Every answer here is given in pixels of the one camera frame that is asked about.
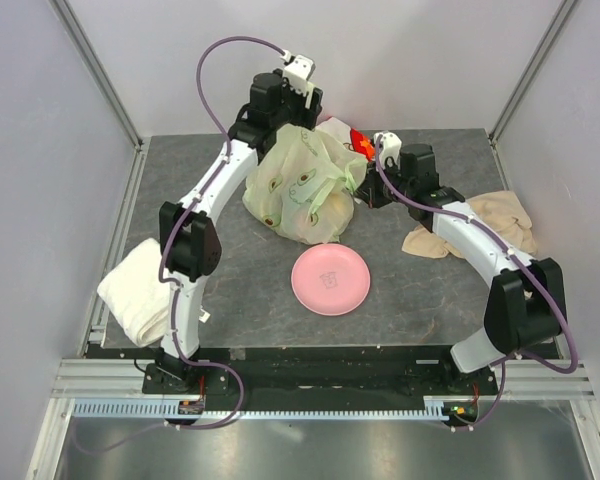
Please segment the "green avocado print plastic bag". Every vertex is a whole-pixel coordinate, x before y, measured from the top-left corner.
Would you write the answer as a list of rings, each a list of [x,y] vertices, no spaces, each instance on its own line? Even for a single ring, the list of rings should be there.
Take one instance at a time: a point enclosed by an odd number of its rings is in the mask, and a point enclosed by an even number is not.
[[[337,242],[354,214],[367,159],[323,130],[282,127],[246,179],[247,211],[281,237],[307,245]]]

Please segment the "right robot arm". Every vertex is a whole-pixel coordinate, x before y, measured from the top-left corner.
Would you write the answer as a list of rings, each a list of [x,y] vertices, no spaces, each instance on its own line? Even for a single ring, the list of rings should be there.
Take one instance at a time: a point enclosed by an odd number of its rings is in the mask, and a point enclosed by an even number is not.
[[[410,216],[455,247],[489,288],[483,325],[451,347],[451,360],[437,371],[440,386],[461,393],[473,383],[474,371],[517,355],[530,357],[530,347],[559,335],[575,359],[560,266],[506,241],[459,192],[441,185],[431,146],[403,145],[390,132],[377,134],[373,144],[375,157],[356,197],[371,208],[406,205]]]

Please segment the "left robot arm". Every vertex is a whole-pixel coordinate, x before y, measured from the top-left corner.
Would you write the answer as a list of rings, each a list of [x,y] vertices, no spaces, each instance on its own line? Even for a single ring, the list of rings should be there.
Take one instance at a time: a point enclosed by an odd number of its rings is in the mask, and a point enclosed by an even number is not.
[[[200,346],[202,296],[222,254],[215,223],[236,189],[276,144],[281,127],[315,127],[321,100],[322,90],[308,74],[276,69],[256,75],[249,101],[229,127],[211,167],[179,202],[165,202],[159,210],[158,280],[169,287],[168,327],[152,367],[165,374],[165,382],[178,393],[191,392],[200,378],[193,362]]]

